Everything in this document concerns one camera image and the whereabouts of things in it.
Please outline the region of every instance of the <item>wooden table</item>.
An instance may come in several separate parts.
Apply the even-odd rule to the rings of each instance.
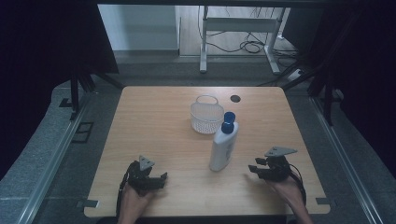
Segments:
[[[213,134],[191,127],[190,105],[200,94],[219,99],[225,111],[233,111],[240,125],[230,164],[220,172],[208,168]],[[230,100],[241,97],[239,103]],[[168,173],[144,217],[246,216],[292,214],[249,164],[273,146],[298,150],[287,156],[304,178],[307,208],[325,214],[328,204],[303,138],[284,92],[276,87],[126,87],[121,95],[106,140],[89,200],[87,217],[116,214],[120,181],[128,165],[144,155],[156,162],[151,172]]]

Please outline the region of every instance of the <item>plastic bottle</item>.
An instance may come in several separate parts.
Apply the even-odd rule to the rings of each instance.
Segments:
[[[239,129],[238,123],[234,121],[235,114],[233,112],[225,113],[221,128],[215,133],[209,163],[212,171],[219,171],[230,163]]]

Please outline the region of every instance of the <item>container lid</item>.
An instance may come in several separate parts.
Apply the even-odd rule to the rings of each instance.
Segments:
[[[234,121],[235,121],[235,113],[233,112],[225,113],[224,122],[221,124],[221,131],[224,133],[232,133]]]

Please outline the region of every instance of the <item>hand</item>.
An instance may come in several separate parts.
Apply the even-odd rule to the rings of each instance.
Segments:
[[[119,224],[134,224],[154,197],[153,191],[139,195],[128,183],[122,191]]]
[[[287,203],[294,215],[297,218],[298,224],[313,224],[314,221],[306,210],[303,195],[297,186],[296,181],[289,176],[286,180],[282,182],[274,182],[270,180],[265,180],[265,182],[273,189],[274,192]]]

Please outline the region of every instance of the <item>white wall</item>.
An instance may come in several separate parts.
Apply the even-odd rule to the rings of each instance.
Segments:
[[[113,50],[178,49],[175,6],[98,6]]]

